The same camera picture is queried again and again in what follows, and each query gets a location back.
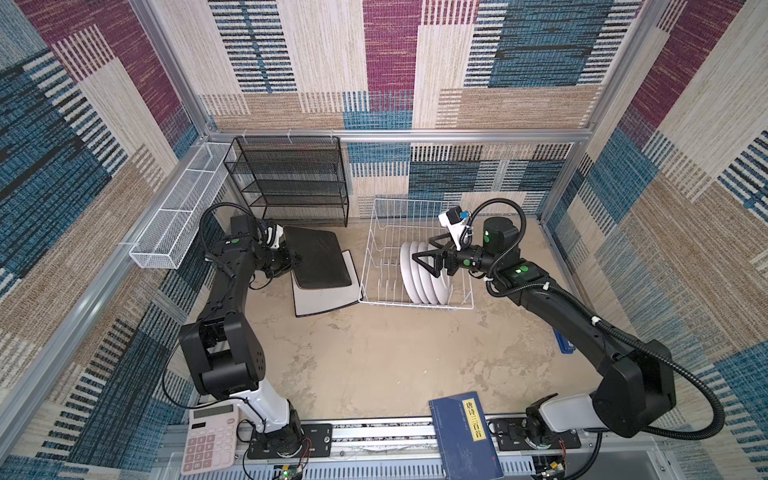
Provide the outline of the black square plate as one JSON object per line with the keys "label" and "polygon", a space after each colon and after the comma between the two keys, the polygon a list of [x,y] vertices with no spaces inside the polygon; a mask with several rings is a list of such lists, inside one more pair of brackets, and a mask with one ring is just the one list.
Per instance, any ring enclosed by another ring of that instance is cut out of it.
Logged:
{"label": "black square plate", "polygon": [[352,285],[334,232],[287,226],[284,237],[300,288],[321,290]]}

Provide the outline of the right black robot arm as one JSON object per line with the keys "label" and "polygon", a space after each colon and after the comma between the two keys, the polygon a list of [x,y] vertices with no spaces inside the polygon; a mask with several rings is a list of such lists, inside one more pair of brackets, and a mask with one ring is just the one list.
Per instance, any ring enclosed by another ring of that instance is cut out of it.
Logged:
{"label": "right black robot arm", "polygon": [[[599,385],[590,393],[553,395],[530,407],[530,415],[549,431],[610,431],[624,438],[646,432],[698,441],[724,428],[726,415],[717,395],[675,362],[665,345],[656,340],[643,342],[601,318],[546,270],[521,256],[525,219],[518,223],[508,217],[486,219],[478,245],[470,238],[472,226],[465,213],[446,212],[440,220],[446,233],[430,238],[427,250],[412,255],[420,272],[434,278],[452,276],[460,269],[480,274],[492,297],[506,298],[544,320],[601,375]],[[676,376],[694,386],[709,403],[712,420],[707,426],[693,431],[655,426],[655,421],[677,404]]]}

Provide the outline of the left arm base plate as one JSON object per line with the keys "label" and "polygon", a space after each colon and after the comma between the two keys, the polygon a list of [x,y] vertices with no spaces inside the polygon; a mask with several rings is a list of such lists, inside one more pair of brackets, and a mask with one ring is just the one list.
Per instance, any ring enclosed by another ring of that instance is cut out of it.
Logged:
{"label": "left arm base plate", "polygon": [[331,423],[310,423],[302,426],[306,440],[302,443],[302,449],[295,448],[275,449],[266,448],[260,440],[254,440],[246,450],[245,457],[248,460],[298,460],[306,450],[309,450],[310,459],[328,458],[331,455],[333,440],[333,425]]}

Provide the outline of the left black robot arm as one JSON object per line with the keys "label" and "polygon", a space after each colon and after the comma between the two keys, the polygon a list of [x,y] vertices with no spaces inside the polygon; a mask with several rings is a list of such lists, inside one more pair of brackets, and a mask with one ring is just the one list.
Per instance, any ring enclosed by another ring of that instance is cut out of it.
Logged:
{"label": "left black robot arm", "polygon": [[271,281],[292,269],[278,226],[250,214],[234,216],[231,232],[205,257],[216,267],[208,300],[197,320],[183,326],[179,345],[193,383],[202,395],[233,400],[256,429],[262,448],[294,455],[304,434],[297,411],[266,379],[266,355],[245,315],[255,273]]}

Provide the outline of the white square plate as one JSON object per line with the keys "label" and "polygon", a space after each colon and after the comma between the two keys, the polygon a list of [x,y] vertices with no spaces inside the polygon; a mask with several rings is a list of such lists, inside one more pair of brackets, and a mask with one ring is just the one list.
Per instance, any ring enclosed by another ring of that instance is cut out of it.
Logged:
{"label": "white square plate", "polygon": [[347,272],[351,279],[349,286],[328,289],[303,289],[298,285],[295,274],[291,273],[292,293],[295,306],[308,305],[310,308],[319,306],[337,306],[360,301],[360,282],[350,250],[342,252]]}
{"label": "white square plate", "polygon": [[322,314],[338,311],[341,309],[345,309],[357,304],[359,304],[359,301],[353,301],[350,303],[337,305],[337,306],[319,306],[319,307],[313,307],[313,308],[310,308],[308,305],[303,305],[302,307],[299,307],[299,305],[296,305],[295,317],[304,318],[304,317],[311,317],[315,315],[322,315]]}

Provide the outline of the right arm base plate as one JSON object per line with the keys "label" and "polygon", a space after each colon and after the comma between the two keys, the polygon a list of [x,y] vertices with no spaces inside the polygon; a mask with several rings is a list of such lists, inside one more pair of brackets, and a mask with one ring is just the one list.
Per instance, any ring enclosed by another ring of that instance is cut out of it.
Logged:
{"label": "right arm base plate", "polygon": [[499,451],[533,451],[579,449],[581,440],[575,430],[561,433],[546,433],[536,440],[526,429],[526,418],[521,416],[500,417],[486,421]]}

